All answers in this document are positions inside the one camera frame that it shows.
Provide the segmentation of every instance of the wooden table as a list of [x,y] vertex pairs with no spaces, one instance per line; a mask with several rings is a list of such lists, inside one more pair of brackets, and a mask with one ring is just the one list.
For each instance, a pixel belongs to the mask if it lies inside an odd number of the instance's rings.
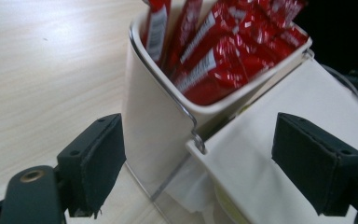
[[[141,0],[0,0],[0,200],[17,172],[56,156],[121,111],[128,30]],[[165,223],[127,167],[97,220]]]

